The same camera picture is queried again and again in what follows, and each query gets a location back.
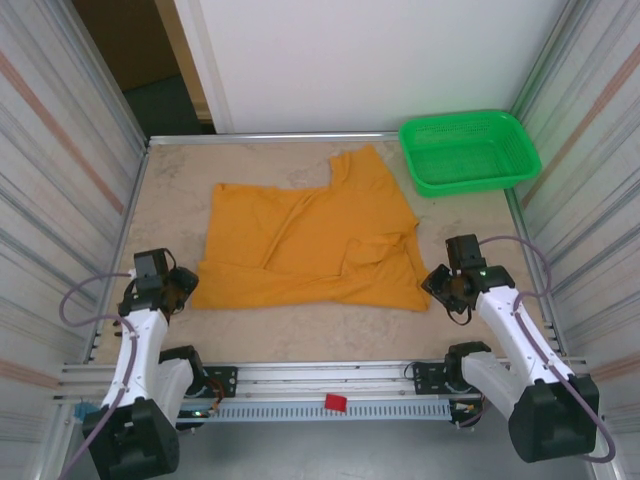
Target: green plastic basket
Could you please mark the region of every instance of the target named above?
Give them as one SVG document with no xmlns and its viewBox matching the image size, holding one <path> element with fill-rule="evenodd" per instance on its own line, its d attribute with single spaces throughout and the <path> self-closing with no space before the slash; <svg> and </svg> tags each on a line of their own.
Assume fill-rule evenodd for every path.
<svg viewBox="0 0 640 480">
<path fill-rule="evenodd" d="M 505 112 L 417 118 L 399 136 L 416 190 L 425 197 L 511 188 L 540 173 L 529 136 Z"/>
</svg>

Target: red object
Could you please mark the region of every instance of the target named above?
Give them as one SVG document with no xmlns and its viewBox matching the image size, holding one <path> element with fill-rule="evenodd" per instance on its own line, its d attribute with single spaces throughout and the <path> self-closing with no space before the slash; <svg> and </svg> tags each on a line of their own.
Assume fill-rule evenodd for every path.
<svg viewBox="0 0 640 480">
<path fill-rule="evenodd" d="M 324 401 L 324 408 L 327 410 L 336 410 L 338 412 L 345 413 L 347 411 L 347 397 L 327 393 L 327 398 Z"/>
</svg>

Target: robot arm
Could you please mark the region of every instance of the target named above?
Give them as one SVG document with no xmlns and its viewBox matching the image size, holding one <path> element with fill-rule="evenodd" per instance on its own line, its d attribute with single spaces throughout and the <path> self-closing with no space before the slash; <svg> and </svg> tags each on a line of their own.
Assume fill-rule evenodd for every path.
<svg viewBox="0 0 640 480">
<path fill-rule="evenodd" d="M 520 304 L 517 313 L 532 340 L 527 338 L 515 318 L 513 306 L 519 292 L 513 279 L 503 267 L 487 266 L 475 235 L 450 238 L 446 244 L 451 270 L 440 265 L 423 288 L 445 306 L 450 317 L 452 312 L 467 312 L 470 319 L 473 310 L 478 312 L 510 362 L 507 369 L 490 351 L 468 353 L 453 363 L 459 365 L 464 381 L 482 392 L 508 420 L 511 441 L 524 461 L 592 452 L 596 425 L 548 364 L 597 412 L 599 393 L 591 377 L 577 377 L 557 357 Z"/>
<path fill-rule="evenodd" d="M 127 322 L 113 381 L 100 411 L 83 421 L 86 438 L 126 386 L 113 415 L 89 446 L 101 480 L 144 479 L 175 471 L 180 405 L 185 394 L 204 386 L 202 363 L 193 347 L 160 351 L 171 315 L 184 308 L 198 284 L 198 277 L 186 268 L 174 264 L 169 269 L 165 252 L 134 255 L 136 276 L 118 305 Z"/>
</svg>

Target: beige table surface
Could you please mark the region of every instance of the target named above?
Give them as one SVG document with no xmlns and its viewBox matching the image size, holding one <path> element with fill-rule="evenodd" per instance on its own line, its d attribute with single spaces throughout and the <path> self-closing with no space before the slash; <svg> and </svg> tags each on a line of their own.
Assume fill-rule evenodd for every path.
<svg viewBox="0 0 640 480">
<path fill-rule="evenodd" d="M 219 182 L 304 188 L 326 185 L 328 159 L 365 143 L 268 143 L 164 145 L 151 149 L 120 271 L 133 254 L 167 247 L 179 265 L 196 270 L 203 257 L 212 187 Z M 427 269 L 447 263 L 445 239 L 475 233 L 479 239 L 515 233 L 502 191 L 428 199 L 415 193 L 397 142 L 373 142 L 420 219 L 418 239 Z M 524 256 L 515 242 L 483 246 L 490 264 L 504 265 L 520 290 L 531 288 Z M 127 284 L 116 284 L 111 311 Z M 541 324 L 535 303 L 531 316 Z M 105 325 L 94 352 L 97 363 L 116 362 L 120 339 Z M 449 345 L 483 340 L 502 354 L 476 315 L 460 327 L 432 302 L 426 313 L 317 303 L 253 310 L 193 310 L 172 317 L 165 346 L 192 344 L 204 362 L 368 361 L 432 359 Z"/>
</svg>

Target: white side panel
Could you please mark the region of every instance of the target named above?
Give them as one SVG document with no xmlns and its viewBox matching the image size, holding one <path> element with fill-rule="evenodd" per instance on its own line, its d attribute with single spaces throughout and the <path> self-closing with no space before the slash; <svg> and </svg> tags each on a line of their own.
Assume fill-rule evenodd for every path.
<svg viewBox="0 0 640 480">
<path fill-rule="evenodd" d="M 176 424 L 184 395 L 192 383 L 193 370 L 188 360 L 175 358 L 158 366 L 153 399 L 171 425 Z"/>
<path fill-rule="evenodd" d="M 462 358 L 462 376 L 487 397 L 507 420 L 520 400 L 524 385 L 493 353 L 476 352 Z"/>
<path fill-rule="evenodd" d="M 565 1 L 176 4 L 218 131 L 246 133 L 508 110 Z"/>
</svg>

